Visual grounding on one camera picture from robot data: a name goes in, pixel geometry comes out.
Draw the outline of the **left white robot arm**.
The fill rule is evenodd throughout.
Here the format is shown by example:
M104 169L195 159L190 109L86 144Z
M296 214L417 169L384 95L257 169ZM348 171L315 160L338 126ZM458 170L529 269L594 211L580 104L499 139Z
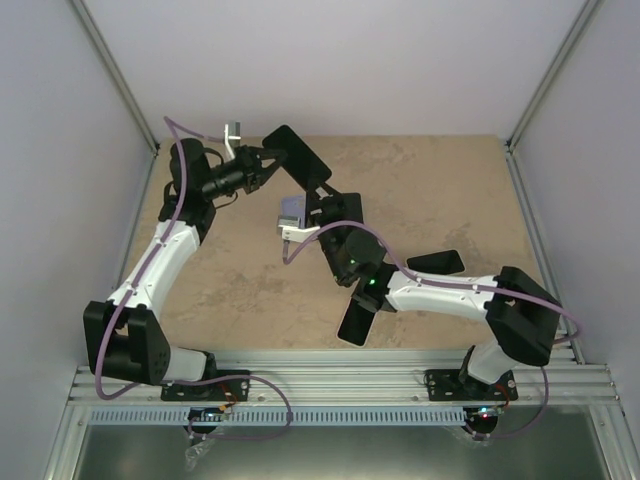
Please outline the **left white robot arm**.
M184 382L197 399L218 390L213 362L201 351L170 345L160 325L166 297L187 260L199 249L216 215L215 199L251 194L284 163L281 149L238 146L232 159L211 166L214 151L195 138L170 150L172 179L164 187L154 235L127 279L103 302L92 301L83 324L89 366L97 382L129 385Z

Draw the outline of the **blue phone black screen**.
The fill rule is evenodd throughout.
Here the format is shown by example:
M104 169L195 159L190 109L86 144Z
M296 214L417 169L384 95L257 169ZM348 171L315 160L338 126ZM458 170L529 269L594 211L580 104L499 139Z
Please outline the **blue phone black screen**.
M344 193L342 195L342 219L363 223L362 198L359 193Z

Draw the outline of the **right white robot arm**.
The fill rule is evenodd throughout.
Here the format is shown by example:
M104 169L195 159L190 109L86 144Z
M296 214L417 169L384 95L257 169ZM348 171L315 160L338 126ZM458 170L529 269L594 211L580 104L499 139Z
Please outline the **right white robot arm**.
M361 347L381 311L435 312L483 321L489 341L471 346L459 368L429 370L433 401L507 400L508 375L518 365L549 363L560 304L524 271L505 266L497 275L463 276L455 250L412 257L397 265L382 241L363 226L361 197L314 182L306 191L306 223L320 228L320 247L336 283L352 290L337 331Z

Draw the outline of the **lavender phone case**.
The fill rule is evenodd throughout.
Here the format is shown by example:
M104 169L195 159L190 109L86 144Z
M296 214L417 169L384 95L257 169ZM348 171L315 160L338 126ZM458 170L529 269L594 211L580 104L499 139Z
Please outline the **lavender phone case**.
M306 196L293 195L284 197L280 202L280 215L297 218L303 222L306 215Z

